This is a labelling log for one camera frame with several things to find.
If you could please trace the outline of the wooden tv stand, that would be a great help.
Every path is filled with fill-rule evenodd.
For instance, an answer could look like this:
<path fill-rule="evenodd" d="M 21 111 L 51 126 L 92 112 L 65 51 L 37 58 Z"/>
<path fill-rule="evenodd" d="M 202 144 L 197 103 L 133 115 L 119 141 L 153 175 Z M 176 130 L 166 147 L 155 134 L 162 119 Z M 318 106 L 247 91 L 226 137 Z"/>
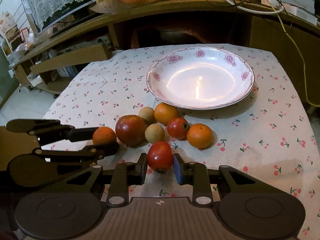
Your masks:
<path fill-rule="evenodd" d="M 50 58 L 63 49 L 108 35 L 97 44 Z M 29 73 L 39 72 L 45 85 L 59 67 L 108 59 L 110 50 L 153 46 L 229 43 L 272 52 L 287 72 L 302 101 L 319 104 L 319 27 L 286 13 L 255 15 L 222 1 L 167 0 L 116 15 L 95 14 L 90 20 L 46 39 L 14 67 L 18 81 L 29 86 Z"/>

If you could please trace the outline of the orange mandarin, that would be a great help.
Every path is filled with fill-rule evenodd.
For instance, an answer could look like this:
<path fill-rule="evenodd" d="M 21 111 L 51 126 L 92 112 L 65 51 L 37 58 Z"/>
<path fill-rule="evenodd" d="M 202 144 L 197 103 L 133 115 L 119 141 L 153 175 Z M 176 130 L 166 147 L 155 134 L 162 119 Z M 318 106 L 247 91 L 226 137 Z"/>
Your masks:
<path fill-rule="evenodd" d="M 195 148 L 207 148 L 213 140 L 212 130 L 204 124 L 193 124 L 187 132 L 187 141 Z"/>
<path fill-rule="evenodd" d="M 93 144 L 109 144 L 117 141 L 116 133 L 109 127 L 99 127 L 92 136 Z"/>
<path fill-rule="evenodd" d="M 178 115 L 179 113 L 176 107 L 168 105 L 164 102 L 158 104 L 154 110 L 155 120 L 165 126 L 171 119 L 178 117 Z"/>

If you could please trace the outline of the glass fruit basket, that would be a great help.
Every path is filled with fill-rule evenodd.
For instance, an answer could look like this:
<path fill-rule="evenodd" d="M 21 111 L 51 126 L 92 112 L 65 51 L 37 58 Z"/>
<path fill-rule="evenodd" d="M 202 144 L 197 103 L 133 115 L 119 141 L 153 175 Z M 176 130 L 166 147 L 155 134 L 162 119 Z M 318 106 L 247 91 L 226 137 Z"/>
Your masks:
<path fill-rule="evenodd" d="M 142 7 L 155 1 L 157 0 L 106 0 L 97 3 L 90 9 L 100 14 L 112 15 L 125 12 L 131 8 Z"/>

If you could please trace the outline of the blue white box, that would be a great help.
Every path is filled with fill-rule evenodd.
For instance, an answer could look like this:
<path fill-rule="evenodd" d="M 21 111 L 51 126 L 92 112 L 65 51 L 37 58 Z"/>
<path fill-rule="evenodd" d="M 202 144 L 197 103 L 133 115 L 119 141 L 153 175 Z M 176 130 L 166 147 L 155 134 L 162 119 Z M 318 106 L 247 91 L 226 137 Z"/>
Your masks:
<path fill-rule="evenodd" d="M 79 73 L 74 66 L 61 67 L 57 69 L 57 72 L 61 77 L 71 77 L 71 78 L 76 77 L 77 74 Z"/>

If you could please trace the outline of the brown kiwi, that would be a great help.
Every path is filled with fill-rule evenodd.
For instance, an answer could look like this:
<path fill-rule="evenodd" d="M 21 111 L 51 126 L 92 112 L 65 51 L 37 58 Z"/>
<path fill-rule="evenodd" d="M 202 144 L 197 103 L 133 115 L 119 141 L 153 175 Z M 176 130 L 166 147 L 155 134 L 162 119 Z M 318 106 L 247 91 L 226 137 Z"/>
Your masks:
<path fill-rule="evenodd" d="M 155 122 L 154 110 L 151 107 L 143 107 L 138 114 L 141 118 L 144 119 L 145 123 L 149 126 Z"/>
<path fill-rule="evenodd" d="M 145 130 L 145 138 L 149 143 L 156 143 L 158 141 L 164 141 L 165 130 L 159 124 L 151 124 Z"/>

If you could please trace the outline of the red tomato front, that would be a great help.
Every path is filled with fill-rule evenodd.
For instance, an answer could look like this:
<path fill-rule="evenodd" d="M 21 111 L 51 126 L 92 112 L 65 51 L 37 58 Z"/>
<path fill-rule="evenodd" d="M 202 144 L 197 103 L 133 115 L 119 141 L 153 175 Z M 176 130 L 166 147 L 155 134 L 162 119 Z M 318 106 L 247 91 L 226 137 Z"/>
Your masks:
<path fill-rule="evenodd" d="M 152 170 L 160 174 L 166 173 L 173 165 L 171 146 L 164 141 L 154 143 L 148 151 L 147 162 Z"/>

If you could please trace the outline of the red tomato back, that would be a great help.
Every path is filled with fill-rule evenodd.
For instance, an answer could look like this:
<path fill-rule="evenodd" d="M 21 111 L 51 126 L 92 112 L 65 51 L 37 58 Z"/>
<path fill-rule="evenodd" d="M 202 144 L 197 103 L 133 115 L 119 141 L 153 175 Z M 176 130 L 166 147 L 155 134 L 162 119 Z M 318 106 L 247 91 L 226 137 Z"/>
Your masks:
<path fill-rule="evenodd" d="M 189 123 L 182 117 L 175 117 L 167 123 L 168 134 L 178 140 L 187 136 L 188 129 Z"/>

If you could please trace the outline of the brown kiwi back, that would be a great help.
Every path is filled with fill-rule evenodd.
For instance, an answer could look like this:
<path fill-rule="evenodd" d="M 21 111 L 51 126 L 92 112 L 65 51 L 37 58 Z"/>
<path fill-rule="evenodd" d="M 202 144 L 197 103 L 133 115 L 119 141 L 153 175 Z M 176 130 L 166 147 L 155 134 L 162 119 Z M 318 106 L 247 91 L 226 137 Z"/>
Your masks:
<path fill-rule="evenodd" d="M 138 114 L 141 118 L 144 119 L 145 123 L 149 126 L 155 122 L 154 110 L 151 107 L 143 107 Z"/>

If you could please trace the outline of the brown kiwi front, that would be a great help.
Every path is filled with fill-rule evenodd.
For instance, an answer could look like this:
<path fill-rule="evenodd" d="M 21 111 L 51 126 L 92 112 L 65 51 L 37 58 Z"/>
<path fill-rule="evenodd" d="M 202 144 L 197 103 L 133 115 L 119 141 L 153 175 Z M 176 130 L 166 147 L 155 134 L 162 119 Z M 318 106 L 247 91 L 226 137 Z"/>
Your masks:
<path fill-rule="evenodd" d="M 145 130 L 145 138 L 149 143 L 156 143 L 158 141 L 164 141 L 165 130 L 159 124 L 151 124 Z"/>

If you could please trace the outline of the dark red apple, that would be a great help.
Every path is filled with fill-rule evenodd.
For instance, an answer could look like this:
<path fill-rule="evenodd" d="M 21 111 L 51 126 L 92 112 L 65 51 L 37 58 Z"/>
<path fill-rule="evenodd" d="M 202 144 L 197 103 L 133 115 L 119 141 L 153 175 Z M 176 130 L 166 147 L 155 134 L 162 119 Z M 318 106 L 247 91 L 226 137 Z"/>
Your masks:
<path fill-rule="evenodd" d="M 117 138 L 126 146 L 135 147 L 145 139 L 147 126 L 138 115 L 125 115 L 116 123 Z"/>

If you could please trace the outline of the white power strip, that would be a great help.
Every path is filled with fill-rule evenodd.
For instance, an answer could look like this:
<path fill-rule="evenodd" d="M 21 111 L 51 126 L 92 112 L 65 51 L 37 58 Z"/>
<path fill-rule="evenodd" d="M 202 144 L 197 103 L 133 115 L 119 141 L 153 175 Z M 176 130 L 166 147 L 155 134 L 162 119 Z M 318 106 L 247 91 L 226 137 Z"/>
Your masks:
<path fill-rule="evenodd" d="M 261 0 L 261 4 L 265 6 L 272 5 L 274 9 L 280 10 L 282 8 L 280 2 L 278 0 Z M 304 9 L 300 9 L 299 7 L 295 5 L 290 5 L 289 3 L 283 3 L 285 12 L 288 12 L 289 14 L 292 14 L 298 18 L 301 18 L 313 25 L 317 25 L 318 20 L 316 16 L 313 16 L 309 12 L 305 11 Z"/>

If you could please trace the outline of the silver set-top box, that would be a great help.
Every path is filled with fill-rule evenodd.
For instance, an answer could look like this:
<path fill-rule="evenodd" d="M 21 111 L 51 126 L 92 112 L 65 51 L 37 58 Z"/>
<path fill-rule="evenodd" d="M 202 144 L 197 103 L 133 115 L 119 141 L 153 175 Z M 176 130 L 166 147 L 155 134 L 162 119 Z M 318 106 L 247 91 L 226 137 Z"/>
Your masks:
<path fill-rule="evenodd" d="M 52 57 L 59 56 L 59 55 L 62 55 L 62 54 L 65 54 L 65 53 L 68 53 L 71 51 L 75 51 L 77 49 L 82 49 L 82 48 L 90 47 L 90 46 L 97 45 L 97 44 L 110 45 L 111 38 L 108 35 L 105 35 L 105 36 L 101 36 L 99 38 L 96 38 L 95 40 L 80 42 L 77 44 L 67 46 L 66 48 L 63 48 L 63 49 L 50 49 L 48 51 L 48 55 L 50 58 L 52 58 Z"/>

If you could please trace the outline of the red tomato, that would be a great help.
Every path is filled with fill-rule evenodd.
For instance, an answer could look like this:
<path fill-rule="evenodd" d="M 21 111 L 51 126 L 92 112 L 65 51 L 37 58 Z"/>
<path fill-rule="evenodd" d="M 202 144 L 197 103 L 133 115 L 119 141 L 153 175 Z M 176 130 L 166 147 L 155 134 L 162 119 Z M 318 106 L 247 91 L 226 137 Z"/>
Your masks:
<path fill-rule="evenodd" d="M 173 165 L 171 146 L 164 141 L 154 143 L 148 151 L 147 162 L 152 170 L 160 174 L 166 173 Z"/>
<path fill-rule="evenodd" d="M 167 123 L 168 134 L 178 140 L 187 136 L 188 129 L 189 123 L 182 117 L 175 117 Z"/>

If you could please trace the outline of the white floral plate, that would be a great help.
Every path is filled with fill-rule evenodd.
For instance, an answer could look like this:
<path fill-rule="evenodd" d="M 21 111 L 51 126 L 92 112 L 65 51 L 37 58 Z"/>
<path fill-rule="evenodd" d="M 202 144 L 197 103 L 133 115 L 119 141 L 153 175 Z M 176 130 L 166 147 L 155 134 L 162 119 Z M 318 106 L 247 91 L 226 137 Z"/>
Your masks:
<path fill-rule="evenodd" d="M 231 106 L 252 91 L 253 69 L 231 51 L 189 47 L 170 52 L 150 67 L 148 90 L 169 105 L 190 110 Z"/>

